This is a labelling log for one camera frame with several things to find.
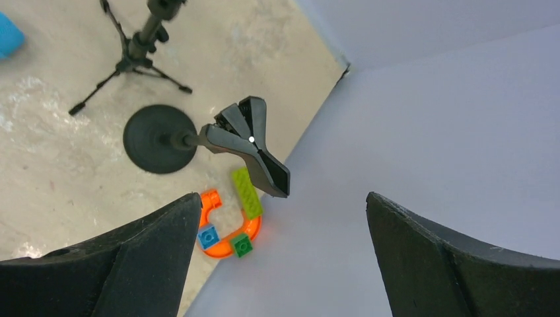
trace wall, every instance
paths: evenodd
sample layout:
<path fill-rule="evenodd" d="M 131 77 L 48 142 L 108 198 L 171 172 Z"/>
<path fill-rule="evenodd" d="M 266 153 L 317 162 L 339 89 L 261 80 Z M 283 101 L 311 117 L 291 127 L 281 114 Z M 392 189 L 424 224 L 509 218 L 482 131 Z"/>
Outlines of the wall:
<path fill-rule="evenodd" d="M 355 70 L 560 23 L 558 0 L 298 0 Z"/>
<path fill-rule="evenodd" d="M 254 252 L 186 316 L 390 316 L 369 191 L 560 259 L 559 56 L 554 26 L 342 81 L 288 160 L 292 196 L 264 199 Z"/>

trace green block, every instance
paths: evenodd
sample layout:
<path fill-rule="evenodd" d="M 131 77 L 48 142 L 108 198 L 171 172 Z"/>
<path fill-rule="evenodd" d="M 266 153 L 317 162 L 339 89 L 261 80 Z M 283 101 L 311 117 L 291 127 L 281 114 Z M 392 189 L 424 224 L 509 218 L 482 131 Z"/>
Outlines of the green block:
<path fill-rule="evenodd" d="M 253 250 L 253 245 L 251 244 L 251 239 L 246 233 L 242 233 L 235 238 L 229 240 L 233 252 L 238 258 L 246 256 L 249 252 Z"/>
<path fill-rule="evenodd" d="M 246 167 L 240 168 L 232 173 L 232 178 L 247 218 L 252 220 L 262 215 L 263 207 L 257 191 L 251 183 L 249 170 Z"/>

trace orange toy piece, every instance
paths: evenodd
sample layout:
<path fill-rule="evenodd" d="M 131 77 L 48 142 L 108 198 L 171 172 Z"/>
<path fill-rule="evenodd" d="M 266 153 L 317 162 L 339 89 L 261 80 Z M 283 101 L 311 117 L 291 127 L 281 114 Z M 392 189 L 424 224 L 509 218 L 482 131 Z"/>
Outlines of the orange toy piece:
<path fill-rule="evenodd" d="M 222 199 L 217 190 L 209 190 L 208 192 L 202 193 L 200 197 L 202 199 L 202 210 L 199 228 L 202 228 L 210 223 L 208 220 L 210 213 L 222 207 Z M 230 240 L 239 234 L 246 233 L 251 241 L 255 240 L 261 229 L 262 216 L 249 220 L 243 210 L 241 210 L 241 214 L 243 215 L 243 225 L 241 225 L 239 229 L 228 234 L 225 238 L 220 239 L 220 242 L 202 252 L 211 258 L 224 259 L 233 254 Z"/>

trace concrete floor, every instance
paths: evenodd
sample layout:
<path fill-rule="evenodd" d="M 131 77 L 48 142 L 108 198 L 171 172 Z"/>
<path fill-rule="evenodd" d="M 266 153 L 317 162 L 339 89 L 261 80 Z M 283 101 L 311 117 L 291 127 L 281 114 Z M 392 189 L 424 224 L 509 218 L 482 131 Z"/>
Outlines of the concrete floor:
<path fill-rule="evenodd" d="M 144 1 L 110 2 L 131 34 L 147 18 Z M 188 192 L 217 188 L 213 221 L 236 229 L 240 205 L 232 155 L 199 149 L 171 175 L 147 174 L 122 147 L 127 119 L 142 106 L 183 109 L 197 127 L 249 94 L 266 99 L 267 145 L 284 161 L 343 72 L 290 0 L 193 0 L 167 24 L 171 40 L 155 63 L 194 89 L 136 75 L 114 79 L 76 118 L 67 115 L 120 58 L 118 35 L 97 0 L 22 0 L 0 9 L 26 34 L 0 63 L 0 260 L 39 257 L 134 219 Z M 217 262 L 195 251 L 182 315 Z"/>

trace blue cube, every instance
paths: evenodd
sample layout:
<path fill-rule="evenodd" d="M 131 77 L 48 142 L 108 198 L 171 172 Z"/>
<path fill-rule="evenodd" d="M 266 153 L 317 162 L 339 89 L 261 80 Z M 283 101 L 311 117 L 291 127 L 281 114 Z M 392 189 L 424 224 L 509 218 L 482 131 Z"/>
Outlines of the blue cube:
<path fill-rule="evenodd" d="M 198 230 L 197 238 L 202 250 L 209 249 L 216 243 L 220 242 L 220 237 L 218 236 L 216 227 L 212 224 L 200 228 Z"/>
<path fill-rule="evenodd" d="M 2 12 L 0 12 L 0 59 L 12 55 L 25 40 L 23 32 Z"/>

